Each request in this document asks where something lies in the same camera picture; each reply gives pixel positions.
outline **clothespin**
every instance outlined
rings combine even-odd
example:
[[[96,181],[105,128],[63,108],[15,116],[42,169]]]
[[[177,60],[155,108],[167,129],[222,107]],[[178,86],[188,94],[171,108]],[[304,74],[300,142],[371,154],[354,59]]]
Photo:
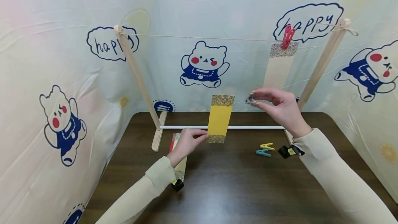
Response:
[[[256,150],[256,154],[260,156],[270,157],[271,154],[268,154],[267,151],[269,151],[269,149]]]
[[[247,96],[247,98],[245,99],[245,104],[256,103],[256,101],[253,100],[253,97],[254,93],[253,92],[249,93],[249,96]]]
[[[290,156],[293,155],[298,155],[302,156],[304,155],[304,151],[300,150],[297,146],[291,145],[290,147],[287,146],[282,146],[279,150],[278,153],[285,159],[290,158]]]
[[[285,35],[283,35],[282,49],[287,49],[289,47],[289,44],[293,38],[294,32],[296,32],[296,30],[293,29],[291,25],[286,26]]]
[[[268,150],[274,151],[275,148],[270,147],[271,145],[273,145],[273,143],[261,144],[261,145],[260,145],[260,148],[262,148],[262,149],[268,149]]]
[[[173,180],[171,185],[176,192],[179,192],[184,187],[184,183],[182,182],[182,180],[176,178]]]

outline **hand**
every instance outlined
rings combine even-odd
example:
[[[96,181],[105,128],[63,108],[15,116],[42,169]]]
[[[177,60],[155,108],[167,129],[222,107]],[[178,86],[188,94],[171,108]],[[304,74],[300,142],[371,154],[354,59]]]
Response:
[[[267,112],[278,124],[285,127],[294,138],[303,137],[312,131],[301,116],[293,93],[275,88],[259,88],[254,90],[253,93],[254,99],[270,101],[273,106],[261,101],[252,103],[252,106]]]
[[[186,156],[192,153],[196,146],[203,143],[208,137],[209,135],[207,135],[207,131],[205,130],[182,130],[176,147],[167,155],[172,167],[175,168]]]

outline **sleeve cuff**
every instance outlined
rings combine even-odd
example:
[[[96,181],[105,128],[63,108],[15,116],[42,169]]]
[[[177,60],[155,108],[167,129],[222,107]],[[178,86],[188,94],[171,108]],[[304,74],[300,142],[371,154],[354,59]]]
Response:
[[[176,177],[174,169],[170,163],[170,159],[165,156],[155,162],[145,172],[145,175],[152,181],[154,187],[160,193],[162,193]]]
[[[293,138],[293,145],[304,151],[301,157],[312,157],[317,160],[325,160],[332,156],[338,156],[337,151],[325,137],[325,135],[317,128],[312,129],[312,132],[301,137]]]

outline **printed fabric backdrop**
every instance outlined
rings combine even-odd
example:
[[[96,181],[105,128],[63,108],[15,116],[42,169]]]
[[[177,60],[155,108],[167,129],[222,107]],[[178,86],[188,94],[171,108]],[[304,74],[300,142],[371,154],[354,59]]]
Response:
[[[396,0],[0,4],[1,223],[77,223],[130,118],[148,111],[115,24],[157,111],[209,111],[219,93],[235,95],[233,111],[257,111],[243,101],[286,26],[299,46],[285,90],[300,97],[333,30],[316,23],[350,18],[359,36],[347,33],[304,110],[329,114],[398,201]]]

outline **wooden stand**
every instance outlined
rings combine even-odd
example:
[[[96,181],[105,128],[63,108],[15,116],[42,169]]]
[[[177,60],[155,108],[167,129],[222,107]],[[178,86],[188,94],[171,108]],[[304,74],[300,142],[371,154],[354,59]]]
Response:
[[[319,58],[319,61],[316,64],[316,67],[312,72],[311,77],[309,78],[307,85],[305,86],[304,91],[301,94],[300,99],[297,102],[300,111],[302,111],[303,107],[307,103],[316,85],[318,84],[320,78],[325,72],[325,69],[328,66],[330,60],[333,58],[333,55],[335,54],[338,46],[340,45],[341,41],[343,40],[343,37],[347,32],[347,28],[349,28],[351,25],[351,20],[340,19],[337,25],[338,26],[336,26],[335,28],[338,31],[334,31],[330,36],[328,43],[326,44],[325,49],[322,52],[321,57]],[[293,136],[286,130],[285,133],[290,144],[293,143]]]
[[[314,88],[316,87],[317,83],[319,82],[319,79],[321,78],[323,72],[325,71],[326,67],[328,66],[330,60],[333,57],[333,54],[335,53],[336,49],[340,45],[341,40],[343,39],[345,33],[346,33],[346,28],[348,28],[351,24],[351,21],[349,19],[341,19],[338,21],[338,26],[340,27],[335,27],[335,28],[340,28],[338,31],[334,31],[332,35],[329,38],[329,41],[314,69],[314,72],[312,72],[312,75],[304,88],[304,92],[301,95],[300,100],[298,101],[298,106],[300,110],[303,108],[303,106],[306,104],[307,100],[311,96],[312,91],[314,91]],[[146,105],[148,106],[149,113],[152,117],[152,120],[156,126],[156,131],[154,135],[154,139],[152,141],[152,150],[158,151],[159,150],[159,145],[160,145],[160,140],[162,139],[162,134],[163,134],[163,129],[186,129],[186,128],[194,128],[190,126],[183,126],[183,125],[178,125],[178,126],[167,126],[165,125],[165,120],[167,117],[167,112],[162,112],[160,114],[160,117],[158,118],[158,115],[152,105],[152,100],[149,96],[149,93],[147,91],[147,88],[145,86],[144,80],[142,79],[141,72],[138,68],[137,61],[133,55],[133,51],[131,51],[131,48],[129,46],[129,41],[126,38],[125,34],[123,34],[123,27],[121,25],[115,25],[113,27],[115,30],[116,37],[120,43],[120,46],[123,50],[124,55],[126,56],[126,61],[128,62],[131,72],[133,72],[134,78],[136,79],[138,86],[141,90],[142,96],[144,98],[144,101]],[[263,127],[263,126],[257,126],[257,127],[252,127],[252,126],[229,126],[228,129],[282,129],[284,130],[283,127],[280,126],[275,126],[275,127]],[[290,142],[293,142],[293,137],[290,133],[288,133],[286,130],[286,136],[288,137]]]

